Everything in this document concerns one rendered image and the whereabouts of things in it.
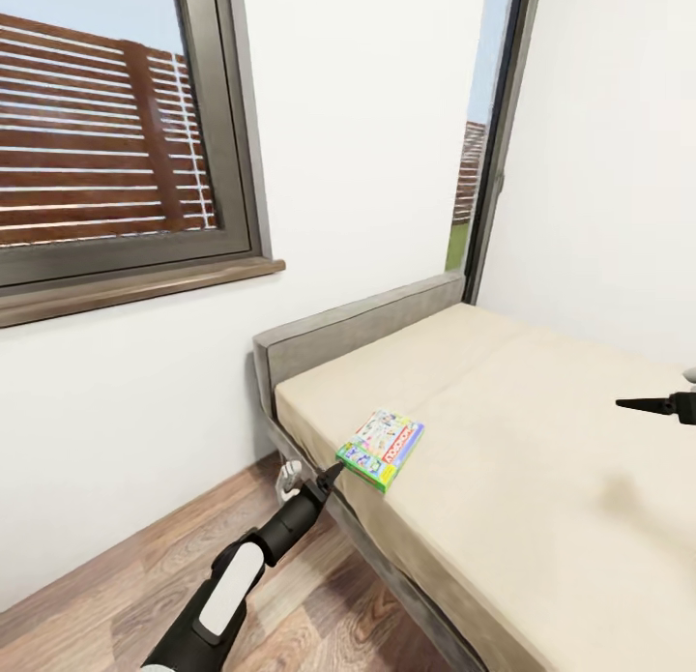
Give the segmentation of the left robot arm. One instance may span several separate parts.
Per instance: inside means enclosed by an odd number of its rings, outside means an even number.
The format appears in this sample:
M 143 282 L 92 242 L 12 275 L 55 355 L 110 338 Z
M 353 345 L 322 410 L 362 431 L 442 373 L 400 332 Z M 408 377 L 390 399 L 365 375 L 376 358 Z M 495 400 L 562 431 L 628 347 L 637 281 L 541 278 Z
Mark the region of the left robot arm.
M 344 467 L 343 461 L 337 462 L 298 490 L 302 464 L 287 461 L 276 482 L 283 507 L 261 529 L 253 526 L 217 555 L 211 578 L 198 588 L 138 672 L 220 672 L 247 617 L 246 596 L 264 564 L 274 568 L 315 525 Z

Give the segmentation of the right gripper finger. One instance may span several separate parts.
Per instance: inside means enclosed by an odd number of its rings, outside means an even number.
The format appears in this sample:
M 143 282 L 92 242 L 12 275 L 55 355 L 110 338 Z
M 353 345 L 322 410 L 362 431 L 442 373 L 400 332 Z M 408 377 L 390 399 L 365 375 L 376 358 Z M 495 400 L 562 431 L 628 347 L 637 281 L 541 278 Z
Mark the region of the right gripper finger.
M 659 413 L 659 415 L 673 415 L 673 411 L 677 409 L 675 394 L 669 397 L 644 397 L 636 399 L 621 399 L 615 401 L 617 407 L 628 407 L 630 409 L 638 409 L 638 411 L 648 411 L 648 413 Z

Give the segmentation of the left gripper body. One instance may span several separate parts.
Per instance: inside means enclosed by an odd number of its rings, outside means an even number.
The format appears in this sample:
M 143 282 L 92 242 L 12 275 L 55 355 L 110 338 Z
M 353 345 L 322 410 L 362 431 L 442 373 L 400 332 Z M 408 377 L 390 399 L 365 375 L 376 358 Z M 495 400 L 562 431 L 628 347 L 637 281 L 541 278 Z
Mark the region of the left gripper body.
M 292 533 L 292 547 L 315 525 L 327 500 L 328 496 L 316 482 L 307 479 L 299 494 L 274 514 Z

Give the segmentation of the board game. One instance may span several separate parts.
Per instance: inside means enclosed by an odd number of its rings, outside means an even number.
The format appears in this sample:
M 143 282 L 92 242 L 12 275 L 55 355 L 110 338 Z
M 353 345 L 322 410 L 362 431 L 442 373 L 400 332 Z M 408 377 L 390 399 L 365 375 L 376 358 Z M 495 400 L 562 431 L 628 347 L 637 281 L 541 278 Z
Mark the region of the board game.
M 424 432 L 424 424 L 380 404 L 335 460 L 386 493 Z

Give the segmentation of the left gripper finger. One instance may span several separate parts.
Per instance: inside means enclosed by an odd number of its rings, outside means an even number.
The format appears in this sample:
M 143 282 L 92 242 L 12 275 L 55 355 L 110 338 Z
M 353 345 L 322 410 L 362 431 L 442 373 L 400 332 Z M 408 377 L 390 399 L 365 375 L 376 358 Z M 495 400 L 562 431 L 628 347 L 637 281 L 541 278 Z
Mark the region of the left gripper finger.
M 342 469 L 345 467 L 345 463 L 343 461 L 337 462 L 335 466 L 332 466 L 330 469 L 327 469 L 325 472 L 317 476 L 316 484 L 321 488 L 321 490 L 326 494 L 328 497 L 330 496 L 330 487 L 332 486 L 333 482 L 335 479 L 338 477 L 338 475 L 342 472 Z

